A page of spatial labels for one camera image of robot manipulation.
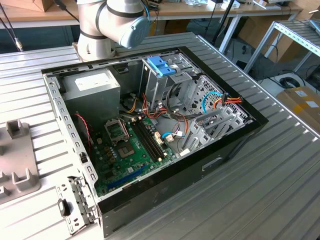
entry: blue cable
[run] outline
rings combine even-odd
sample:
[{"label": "blue cable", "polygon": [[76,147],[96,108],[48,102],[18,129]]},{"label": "blue cable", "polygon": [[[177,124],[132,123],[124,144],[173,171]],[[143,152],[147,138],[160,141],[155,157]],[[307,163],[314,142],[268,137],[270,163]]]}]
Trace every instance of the blue cable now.
[{"label": "blue cable", "polygon": [[144,8],[145,8],[145,12],[146,12],[146,15],[148,16],[148,21],[150,22],[150,14],[149,14],[149,10],[147,8],[147,6],[141,1],[141,3],[143,4]]},{"label": "blue cable", "polygon": [[205,114],[207,113],[207,111],[206,111],[206,106],[205,106],[206,100],[207,100],[208,96],[211,95],[211,94],[215,94],[215,95],[218,95],[218,96],[220,96],[220,97],[222,97],[222,95],[223,95],[223,94],[220,93],[220,92],[211,91],[211,92],[207,93],[207,94],[204,96],[203,101],[202,101],[202,109],[203,109],[203,112],[204,112]]},{"label": "blue cable", "polygon": [[170,134],[175,134],[173,132],[166,132],[162,135],[162,138],[164,139],[166,136],[170,135]]}]

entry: metal case frame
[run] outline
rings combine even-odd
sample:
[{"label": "metal case frame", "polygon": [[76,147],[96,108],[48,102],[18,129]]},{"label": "metal case frame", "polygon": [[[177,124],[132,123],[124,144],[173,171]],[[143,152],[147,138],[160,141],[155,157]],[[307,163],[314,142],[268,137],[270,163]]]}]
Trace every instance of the metal case frame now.
[{"label": "metal case frame", "polygon": [[[127,59],[134,61],[136,56],[145,55],[147,57],[152,54],[166,54],[170,51],[181,52],[200,68],[204,74],[214,80],[222,90],[228,92],[234,98],[241,97],[238,92],[184,46],[141,52],[130,55]],[[76,130],[68,128],[68,125],[73,126],[73,123],[65,114],[68,111],[62,110],[66,106],[63,101],[60,101],[59,95],[57,95],[57,91],[59,92],[59,83],[50,82],[50,80],[53,80],[54,77],[59,75],[75,74],[75,72],[79,72],[82,69],[91,69],[94,68],[94,66],[108,66],[111,62],[125,58],[126,57],[119,57],[110,60],[98,60],[42,70],[42,74],[48,82],[47,88],[51,96],[51,102],[54,102],[53,109],[56,111],[57,118],[60,118],[58,120],[60,128],[66,129],[70,135],[72,135],[72,132],[73,134],[76,132]],[[250,116],[252,121],[249,124],[222,137],[215,141],[214,144],[209,144],[194,153],[186,154],[181,160],[161,169],[153,175],[149,175],[130,187],[122,189],[121,191],[115,191],[115,193],[108,198],[98,199],[97,205],[101,213],[100,224],[103,230],[103,236],[107,237],[117,231],[133,219],[151,210],[192,183],[200,180],[220,164],[231,159],[248,139],[259,132],[268,122],[268,120],[245,99],[242,101],[241,108]],[[84,177],[88,182],[97,178],[97,173],[94,169],[91,169],[92,165],[90,161],[86,159],[86,155],[83,155],[85,149],[78,135],[75,135],[72,144],[72,149],[79,159],[78,164],[82,165]]]}]

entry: aluminum table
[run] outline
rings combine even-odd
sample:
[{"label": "aluminum table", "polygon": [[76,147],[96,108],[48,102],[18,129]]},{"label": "aluminum table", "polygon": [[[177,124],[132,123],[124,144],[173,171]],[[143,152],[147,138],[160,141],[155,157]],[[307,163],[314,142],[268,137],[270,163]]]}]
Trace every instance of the aluminum table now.
[{"label": "aluminum table", "polygon": [[[187,46],[269,119],[237,156],[119,229],[111,240],[315,240],[320,233],[319,135],[202,37],[148,37],[128,53]],[[58,128],[40,69],[78,63],[72,47],[0,55],[0,127],[31,127],[41,188],[0,205],[4,239],[69,239],[55,185],[78,175]],[[101,239],[93,224],[74,239]]]},{"label": "aluminum table", "polygon": [[[308,54],[294,69],[295,72],[301,68],[301,66],[306,62],[306,60],[311,56],[312,53],[320,57],[320,35],[316,33],[316,31],[309,25],[308,20],[274,21],[264,35],[262,41],[256,48],[248,64],[245,66],[243,70],[245,73],[248,73],[253,67],[254,63],[259,57],[261,50],[268,42],[275,30],[278,30],[279,34],[274,39],[271,45],[276,46],[279,43],[280,38],[284,34],[309,50]],[[270,48],[264,55],[266,58],[269,57],[270,53],[274,49],[273,46],[270,46]]]}]

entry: blue plastic clip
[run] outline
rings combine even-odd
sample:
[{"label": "blue plastic clip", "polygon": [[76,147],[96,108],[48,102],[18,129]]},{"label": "blue plastic clip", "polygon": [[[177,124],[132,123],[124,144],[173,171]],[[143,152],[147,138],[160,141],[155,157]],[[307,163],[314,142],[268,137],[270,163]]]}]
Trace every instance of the blue plastic clip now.
[{"label": "blue plastic clip", "polygon": [[176,73],[176,70],[169,67],[168,63],[159,56],[148,57],[148,63],[161,77]]}]

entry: red cable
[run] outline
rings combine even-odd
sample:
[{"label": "red cable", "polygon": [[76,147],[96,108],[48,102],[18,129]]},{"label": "red cable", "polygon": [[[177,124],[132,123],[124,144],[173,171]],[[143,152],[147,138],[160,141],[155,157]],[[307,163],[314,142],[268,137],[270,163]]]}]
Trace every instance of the red cable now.
[{"label": "red cable", "polygon": [[82,116],[80,116],[79,114],[75,113],[74,115],[78,116],[78,117],[82,120],[82,122],[83,122],[83,124],[84,124],[84,126],[85,126],[86,134],[88,135],[88,144],[89,144],[89,153],[90,153],[90,152],[91,152],[91,142],[90,142],[90,133],[89,133],[89,128],[88,128],[87,122],[86,122],[86,120],[85,120]]}]

